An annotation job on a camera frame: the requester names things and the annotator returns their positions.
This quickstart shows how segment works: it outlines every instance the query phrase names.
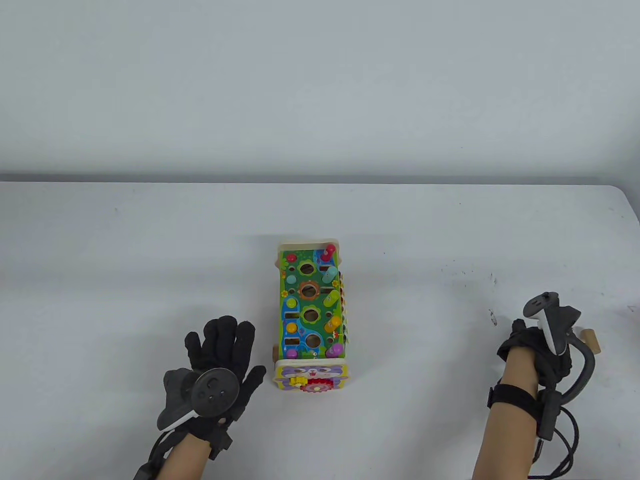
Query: gloved hand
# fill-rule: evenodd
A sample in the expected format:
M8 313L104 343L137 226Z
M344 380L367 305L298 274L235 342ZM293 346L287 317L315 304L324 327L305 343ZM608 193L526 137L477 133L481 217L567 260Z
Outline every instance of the gloved hand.
M571 371L569 348L562 355L554 355L547 346L542 330L535 326L527 328L524 320L513 321L511 335L498 349L498 356L505 362L511 347L529 347L536 353L535 367L543 387L555 386Z
M184 346L187 348L191 368L194 371L204 372L213 368L226 368L231 370L238 378L240 391L235 403L226 412L213 418L198 417L190 419L178 427L188 433L210 441L216 436L225 436L231 422L240 418L251 395L262 383L267 369L258 365L251 369L249 375L244 378L249 361L251 348L255 338L255 328L250 322L240 324L231 316L220 317L209 321L204 327L204 342L200 345L200 337L197 332L189 332L184 338Z

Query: cylindrical wooden piece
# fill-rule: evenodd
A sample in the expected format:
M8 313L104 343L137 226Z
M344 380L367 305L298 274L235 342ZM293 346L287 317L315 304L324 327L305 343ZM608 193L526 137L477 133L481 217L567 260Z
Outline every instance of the cylindrical wooden piece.
M585 328L582 330L580 332L580 340L586 343L587 347L589 347L595 355L602 351L596 337L596 332L594 332L592 328Z

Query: round hole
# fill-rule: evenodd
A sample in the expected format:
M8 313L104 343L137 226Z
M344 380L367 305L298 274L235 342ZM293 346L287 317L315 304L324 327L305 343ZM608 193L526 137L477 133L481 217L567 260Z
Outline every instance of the round hole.
M313 285L306 285L305 287L302 288L302 290L300 291L300 294L304 298L313 298L317 296L318 290L316 290L316 288Z
M322 340L320 339L320 337L312 333L307 337L306 342L309 348L318 348L320 346L320 343L322 343Z
M304 318L309 323L313 323L320 318L320 314L318 313L317 310L310 308L309 310L305 311L305 313L302 314L302 318Z
M304 275L311 275L315 271L316 271L316 268L310 263L303 263L300 266L300 273L303 273Z

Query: black cable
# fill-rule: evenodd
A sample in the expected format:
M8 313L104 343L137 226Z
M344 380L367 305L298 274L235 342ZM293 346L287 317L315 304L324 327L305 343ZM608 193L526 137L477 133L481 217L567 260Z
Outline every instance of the black cable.
M154 453L156 452L156 449L158 448L158 445L160 445L160 442L162 442L172 431L173 430L171 430L169 432L162 432L160 434L160 436L158 437L158 439L154 443L154 446L151 447L151 452L149 453L149 459L147 461L151 461L151 458L153 457Z
M544 440L542 440L542 438L539 438L538 444L536 445L536 452L533 454L533 460L531 461L532 464L536 463L538 461L538 458L540 458L540 454L542 453L542 445L544 444Z
M569 473L569 470L573 467L573 457L575 455L575 451L578 449L578 442L580 441L580 430L578 429L578 422L575 421L575 417L569 412L565 407L560 407L560 411L564 412L571 424L573 426L573 444L569 445L569 441L564 437L562 433L558 431L557 428L554 429L554 433L560 437L560 440L563 441L564 446L567 450L567 455L560 462L560 465L556 467L556 469L551 472L549 475L530 475L529 479L531 480L554 480L556 478L560 478L563 475ZM534 455L534 461L538 459L540 456L540 452L542 451L542 444L539 441L536 447L536 454Z

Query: red peg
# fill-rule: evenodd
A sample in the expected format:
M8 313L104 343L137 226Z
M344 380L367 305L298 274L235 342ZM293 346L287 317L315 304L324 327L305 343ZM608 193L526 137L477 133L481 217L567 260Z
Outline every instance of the red peg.
M322 260L323 262L328 262L329 260L331 260L331 257L333 257L334 253L335 253L335 245L333 243L330 243L324 249L324 253L320 255L320 260Z

